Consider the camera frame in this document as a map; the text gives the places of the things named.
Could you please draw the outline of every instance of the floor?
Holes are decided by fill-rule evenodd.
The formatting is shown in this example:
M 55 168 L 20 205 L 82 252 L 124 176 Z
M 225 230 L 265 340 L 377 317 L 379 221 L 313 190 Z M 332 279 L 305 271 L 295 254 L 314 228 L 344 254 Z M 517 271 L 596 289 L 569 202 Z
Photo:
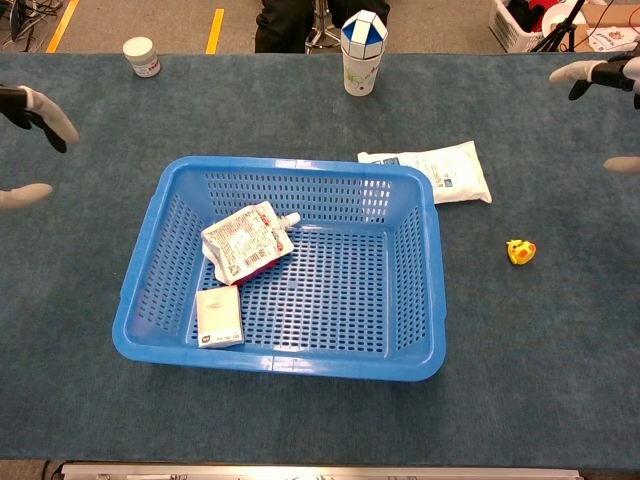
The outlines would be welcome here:
M 388 52 L 501 53 L 488 29 L 494 0 L 389 0 Z M 619 0 L 618 3 L 629 3 Z M 152 38 L 160 53 L 205 53 L 214 15 L 222 18 L 216 54 L 253 53 L 260 0 L 61 0 L 56 17 L 34 28 L 30 51 L 56 53 L 120 52 L 130 37 Z M 67 23 L 66 29 L 57 28 Z M 9 22 L 0 20 L 0 50 L 21 51 L 26 39 L 6 42 Z M 60 464 L 52 460 L 2 460 L 0 479 L 50 478 Z M 583 472 L 589 480 L 640 480 L 640 474 Z

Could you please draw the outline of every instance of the table surface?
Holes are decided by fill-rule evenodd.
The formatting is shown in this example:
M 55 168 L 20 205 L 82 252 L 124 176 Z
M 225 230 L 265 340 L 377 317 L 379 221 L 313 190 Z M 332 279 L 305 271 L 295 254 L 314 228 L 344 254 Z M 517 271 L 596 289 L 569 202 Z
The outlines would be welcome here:
M 630 94 L 578 102 L 569 55 L 388 55 L 374 93 L 341 59 L 0 55 L 56 100 L 66 155 L 5 122 L 0 186 L 55 186 L 0 215 L 0 456 L 181 462 L 640 468 L 640 153 Z M 354 160 L 473 139 L 493 204 L 438 207 L 447 358 L 419 383 L 142 364 L 111 341 L 162 170 L 188 154 Z M 538 245 L 510 265 L 505 241 Z

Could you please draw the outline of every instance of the blue plastic basket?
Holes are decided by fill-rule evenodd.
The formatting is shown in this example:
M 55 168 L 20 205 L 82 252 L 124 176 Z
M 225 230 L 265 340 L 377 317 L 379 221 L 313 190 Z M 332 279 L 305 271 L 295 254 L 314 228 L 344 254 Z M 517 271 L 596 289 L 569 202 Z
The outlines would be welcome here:
M 264 200 L 301 214 L 295 251 L 241 287 L 245 343 L 200 349 L 195 293 L 219 286 L 200 232 Z M 182 158 L 162 174 L 120 297 L 113 341 L 133 360 L 423 380 L 445 356 L 431 185 L 400 166 Z

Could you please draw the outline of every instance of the white jar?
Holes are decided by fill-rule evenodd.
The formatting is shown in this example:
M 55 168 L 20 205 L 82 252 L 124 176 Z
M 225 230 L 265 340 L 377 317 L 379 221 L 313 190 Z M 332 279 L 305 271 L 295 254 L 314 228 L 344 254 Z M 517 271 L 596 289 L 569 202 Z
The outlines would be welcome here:
M 160 60 L 151 39 L 133 37 L 124 43 L 122 52 L 139 77 L 153 77 L 160 71 Z

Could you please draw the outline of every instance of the white spout cap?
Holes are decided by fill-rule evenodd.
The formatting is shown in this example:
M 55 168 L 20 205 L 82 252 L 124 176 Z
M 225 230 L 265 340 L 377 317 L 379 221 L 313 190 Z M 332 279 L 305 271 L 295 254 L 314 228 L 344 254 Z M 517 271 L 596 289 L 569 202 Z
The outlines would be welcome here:
M 282 225 L 282 228 L 293 227 L 301 219 L 302 217 L 300 217 L 300 214 L 298 212 L 290 213 L 289 215 L 285 215 L 280 219 L 280 225 Z

